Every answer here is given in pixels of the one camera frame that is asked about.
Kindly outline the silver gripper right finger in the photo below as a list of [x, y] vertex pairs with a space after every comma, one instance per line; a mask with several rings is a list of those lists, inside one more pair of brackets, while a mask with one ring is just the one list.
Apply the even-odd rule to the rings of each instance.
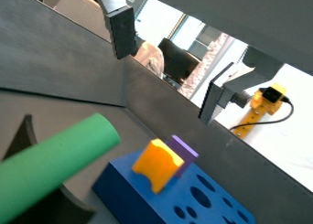
[[282, 61], [248, 46], [240, 62], [232, 62], [209, 83], [198, 114], [201, 122], [210, 124], [230, 102], [244, 108], [249, 102], [246, 89], [270, 81], [282, 65]]

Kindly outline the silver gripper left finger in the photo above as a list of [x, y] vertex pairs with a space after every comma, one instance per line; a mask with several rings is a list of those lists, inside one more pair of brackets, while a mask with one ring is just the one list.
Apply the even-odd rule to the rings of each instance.
[[105, 14], [106, 28], [117, 59], [135, 51], [135, 14], [126, 0], [97, 0]]

